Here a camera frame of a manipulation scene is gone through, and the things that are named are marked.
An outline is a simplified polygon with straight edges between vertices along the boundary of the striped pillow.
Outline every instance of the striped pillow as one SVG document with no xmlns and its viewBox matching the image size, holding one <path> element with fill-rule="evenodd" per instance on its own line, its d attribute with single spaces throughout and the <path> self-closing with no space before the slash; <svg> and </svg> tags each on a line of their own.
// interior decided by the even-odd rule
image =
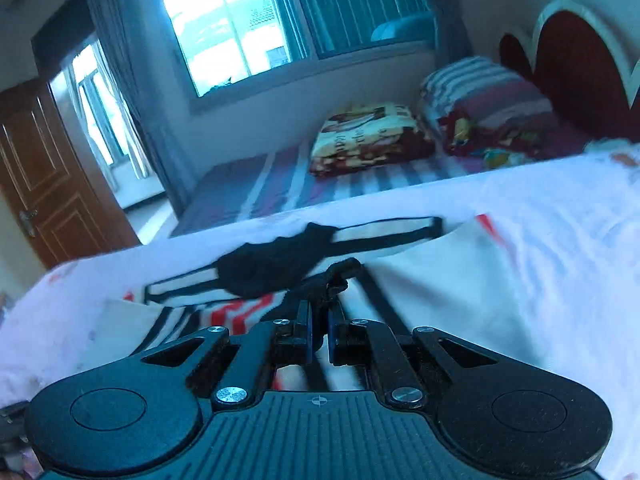
<svg viewBox="0 0 640 480">
<path fill-rule="evenodd" d="M 421 91 L 437 118 L 454 113 L 492 130 L 558 126 L 551 102 L 533 83 L 485 57 L 462 59 L 433 72 Z"/>
</svg>

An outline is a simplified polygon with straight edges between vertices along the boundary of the door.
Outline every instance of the door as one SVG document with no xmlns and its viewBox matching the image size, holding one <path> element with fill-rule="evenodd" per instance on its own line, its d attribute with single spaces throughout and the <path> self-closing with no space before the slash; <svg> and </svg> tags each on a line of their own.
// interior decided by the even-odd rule
<svg viewBox="0 0 640 480">
<path fill-rule="evenodd" d="M 0 124 L 0 187 L 45 266 L 140 243 L 124 212 L 98 200 L 47 82 L 0 93 Z"/>
</svg>

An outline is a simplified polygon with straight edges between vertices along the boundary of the ribbed black surface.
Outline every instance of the ribbed black surface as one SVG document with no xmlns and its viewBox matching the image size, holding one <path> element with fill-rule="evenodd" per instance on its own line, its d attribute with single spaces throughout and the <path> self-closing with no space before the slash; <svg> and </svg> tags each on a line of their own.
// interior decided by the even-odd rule
<svg viewBox="0 0 640 480">
<path fill-rule="evenodd" d="M 219 413 L 190 450 L 142 478 L 494 478 L 449 453 L 420 415 L 389 410 L 372 392 L 321 397 L 326 402 L 318 394 L 267 392 L 254 408 Z M 591 472 L 579 477 L 597 478 Z"/>
</svg>

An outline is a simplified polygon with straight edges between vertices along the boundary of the door handle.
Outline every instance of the door handle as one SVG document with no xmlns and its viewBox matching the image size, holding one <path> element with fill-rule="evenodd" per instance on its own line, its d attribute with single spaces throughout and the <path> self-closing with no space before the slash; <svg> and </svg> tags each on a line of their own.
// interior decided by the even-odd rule
<svg viewBox="0 0 640 480">
<path fill-rule="evenodd" d="M 22 227 L 25 231 L 27 231 L 27 234 L 31 238 L 36 237 L 36 229 L 33 227 L 31 219 L 35 218 L 37 215 L 37 209 L 34 209 L 32 211 L 20 211 L 20 214 L 18 215 L 20 217 L 20 223 L 22 224 Z"/>
</svg>

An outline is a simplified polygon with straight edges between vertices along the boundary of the crosshair symbol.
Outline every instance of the crosshair symbol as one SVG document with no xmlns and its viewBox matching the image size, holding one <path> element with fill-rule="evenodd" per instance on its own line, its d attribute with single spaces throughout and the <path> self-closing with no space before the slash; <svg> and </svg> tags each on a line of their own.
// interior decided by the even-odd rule
<svg viewBox="0 0 640 480">
<path fill-rule="evenodd" d="M 326 403 L 329 402 L 329 400 L 326 397 L 315 396 L 313 399 L 311 399 L 311 402 L 314 403 L 316 406 L 324 406 Z"/>
</svg>

